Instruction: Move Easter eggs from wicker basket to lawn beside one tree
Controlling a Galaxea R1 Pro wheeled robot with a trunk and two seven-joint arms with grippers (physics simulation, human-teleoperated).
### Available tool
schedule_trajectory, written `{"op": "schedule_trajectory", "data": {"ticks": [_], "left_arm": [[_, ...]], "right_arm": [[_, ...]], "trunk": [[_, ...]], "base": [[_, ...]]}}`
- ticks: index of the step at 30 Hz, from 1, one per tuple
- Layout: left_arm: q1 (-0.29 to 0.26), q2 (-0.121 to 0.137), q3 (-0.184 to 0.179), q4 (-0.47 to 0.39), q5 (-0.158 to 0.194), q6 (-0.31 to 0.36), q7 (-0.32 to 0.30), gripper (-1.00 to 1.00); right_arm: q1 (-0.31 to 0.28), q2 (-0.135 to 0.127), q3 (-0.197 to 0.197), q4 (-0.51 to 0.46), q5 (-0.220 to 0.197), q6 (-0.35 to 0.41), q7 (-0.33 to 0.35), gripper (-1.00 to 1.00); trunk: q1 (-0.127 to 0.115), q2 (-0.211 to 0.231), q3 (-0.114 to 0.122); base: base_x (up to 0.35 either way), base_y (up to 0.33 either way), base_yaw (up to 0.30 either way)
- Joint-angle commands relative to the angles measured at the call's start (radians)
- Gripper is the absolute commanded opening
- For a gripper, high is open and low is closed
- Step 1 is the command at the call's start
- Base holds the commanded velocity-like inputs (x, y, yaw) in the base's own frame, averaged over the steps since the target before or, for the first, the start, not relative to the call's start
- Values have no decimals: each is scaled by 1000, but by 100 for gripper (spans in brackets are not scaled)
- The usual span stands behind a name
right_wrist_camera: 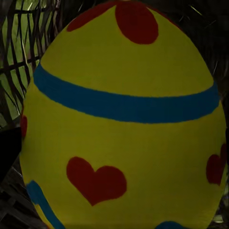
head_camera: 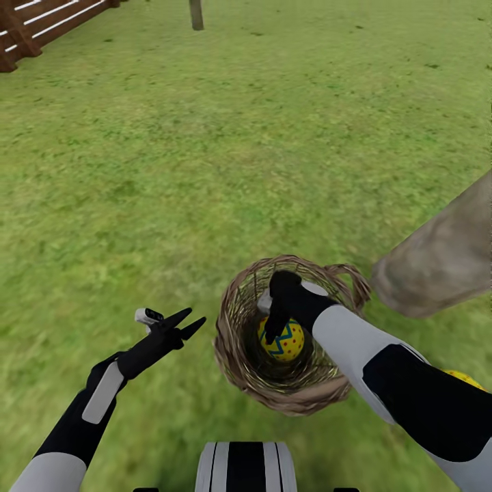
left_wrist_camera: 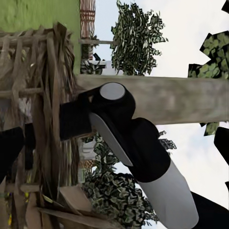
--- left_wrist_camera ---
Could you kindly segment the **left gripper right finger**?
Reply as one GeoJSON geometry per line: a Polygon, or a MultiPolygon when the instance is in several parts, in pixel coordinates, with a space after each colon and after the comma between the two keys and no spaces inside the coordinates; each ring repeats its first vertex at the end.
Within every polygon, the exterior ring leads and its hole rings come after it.
{"type": "Polygon", "coordinates": [[[214,144],[229,165],[229,129],[218,127],[214,144]]]}

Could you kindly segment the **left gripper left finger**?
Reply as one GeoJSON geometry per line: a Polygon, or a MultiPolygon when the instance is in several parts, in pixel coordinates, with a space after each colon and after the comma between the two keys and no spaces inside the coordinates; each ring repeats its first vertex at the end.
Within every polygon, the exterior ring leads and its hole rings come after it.
{"type": "Polygon", "coordinates": [[[22,127],[0,132],[0,184],[24,145],[22,127]]]}

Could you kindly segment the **wicker basket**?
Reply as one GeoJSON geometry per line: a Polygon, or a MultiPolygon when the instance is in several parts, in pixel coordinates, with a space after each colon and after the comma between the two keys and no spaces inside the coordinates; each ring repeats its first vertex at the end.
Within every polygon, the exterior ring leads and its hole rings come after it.
{"type": "Polygon", "coordinates": [[[32,169],[25,171],[24,145],[11,166],[11,181],[5,176],[0,184],[0,229],[119,229],[109,215],[94,210],[79,182],[80,141],[89,133],[60,141],[60,105],[87,91],[77,85],[72,32],[66,30],[56,20],[49,29],[0,29],[0,100],[9,100],[0,132],[22,127],[26,141],[20,98],[27,98],[36,137],[32,169]],[[23,50],[27,57],[20,66],[23,50]],[[11,90],[5,91],[11,75],[11,90]]]}

